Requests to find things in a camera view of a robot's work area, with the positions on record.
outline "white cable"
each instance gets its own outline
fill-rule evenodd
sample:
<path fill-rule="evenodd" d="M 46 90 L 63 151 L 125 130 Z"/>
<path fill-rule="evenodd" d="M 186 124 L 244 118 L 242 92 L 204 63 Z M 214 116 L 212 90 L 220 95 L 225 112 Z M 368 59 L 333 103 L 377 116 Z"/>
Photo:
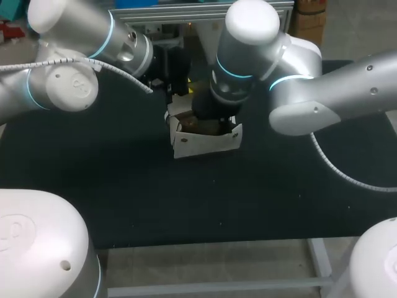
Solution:
<path fill-rule="evenodd" d="M 3 65 L 3 66 L 0 66 L 0 71 L 28 70 L 28 69 L 32 69 L 32 68 L 46 67 L 46 66 L 51 66 L 51 65 L 63 64 L 63 63 L 77 63 L 77 62 L 88 63 L 90 65 L 99 65 L 103 68 L 106 68 L 107 70 L 117 73 L 120 76 L 123 76 L 126 79 L 129 79 L 131 82 L 136 84 L 139 88 L 144 90 L 144 92 L 146 92 L 147 94 L 153 93 L 152 89 L 150 89 L 149 87 L 147 87 L 144 84 L 142 84 L 141 82 L 139 82 L 136 78 L 134 78 L 129 73 L 126 73 L 125 71 L 123 71 L 117 67 L 114 67 L 113 65 L 107 64 L 105 62 L 95 60 L 95 59 L 90 59 L 90 58 L 84 58 L 84 57 L 61 58 L 61 59 L 55 59 L 55 60 L 50 60 L 50 61 L 17 64 L 17 65 Z"/>
<path fill-rule="evenodd" d="M 327 158 L 327 156 L 324 154 L 323 150 L 321 149 L 320 145 L 317 142 L 316 137 L 314 136 L 314 133 L 310 134 L 311 140 L 314 143 L 314 146 L 317 149 L 317 152 L 320 154 L 321 158 L 325 161 L 325 163 L 340 177 L 345 179 L 346 181 L 355 184 L 359 187 L 365 188 L 365 189 L 370 189 L 371 191 L 379 191 L 379 192 L 397 192 L 397 187 L 378 187 L 378 186 L 372 186 L 360 181 L 357 181 L 356 179 L 353 179 L 340 171 L 337 167 L 335 167 L 330 160 Z"/>

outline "black mat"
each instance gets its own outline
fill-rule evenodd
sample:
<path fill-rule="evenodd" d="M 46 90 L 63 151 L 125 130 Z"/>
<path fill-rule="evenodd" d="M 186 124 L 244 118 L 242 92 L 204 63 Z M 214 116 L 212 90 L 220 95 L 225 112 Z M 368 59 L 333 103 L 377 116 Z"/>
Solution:
<path fill-rule="evenodd" d="M 38 112 L 7 126 L 0 187 L 64 197 L 97 248 L 353 236 L 397 216 L 397 194 L 359 189 L 330 171 L 309 137 L 275 133 L 267 104 L 264 86 L 238 117 L 240 150 L 173 160 L 163 98 L 102 73 L 88 111 Z M 383 114 L 318 140 L 347 174 L 397 186 L 397 137 Z"/>

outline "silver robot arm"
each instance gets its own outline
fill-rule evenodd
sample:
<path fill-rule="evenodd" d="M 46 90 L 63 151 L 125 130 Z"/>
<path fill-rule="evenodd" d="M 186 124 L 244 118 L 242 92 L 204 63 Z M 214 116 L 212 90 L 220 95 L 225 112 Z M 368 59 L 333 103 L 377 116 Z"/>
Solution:
<path fill-rule="evenodd" d="M 285 135 L 306 135 L 343 120 L 397 109 L 396 74 L 394 51 L 317 78 L 287 76 L 270 87 L 270 124 Z"/>
<path fill-rule="evenodd" d="M 90 1 L 31 0 L 31 27 L 40 34 L 36 62 L 61 58 L 95 58 L 134 77 L 153 58 L 151 42 Z M 95 71 L 87 63 L 50 65 L 0 73 L 0 125 L 24 112 L 90 107 L 98 94 Z"/>
<path fill-rule="evenodd" d="M 321 75 L 319 48 L 279 28 L 279 15 L 263 0 L 238 0 L 229 8 L 210 76 L 210 94 L 193 101 L 199 119 L 236 115 L 261 81 Z"/>

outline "cardboard box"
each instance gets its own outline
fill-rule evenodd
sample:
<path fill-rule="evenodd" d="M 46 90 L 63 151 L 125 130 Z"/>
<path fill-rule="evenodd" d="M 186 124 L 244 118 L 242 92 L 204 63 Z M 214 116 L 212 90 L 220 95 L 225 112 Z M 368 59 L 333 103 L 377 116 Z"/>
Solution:
<path fill-rule="evenodd" d="M 309 40 L 320 46 L 323 41 L 326 19 L 326 12 L 320 12 L 319 14 L 300 14 L 298 11 L 294 11 L 289 34 Z"/>
<path fill-rule="evenodd" d="M 327 0 L 297 0 L 295 9 L 300 14 L 320 14 L 325 11 Z"/>

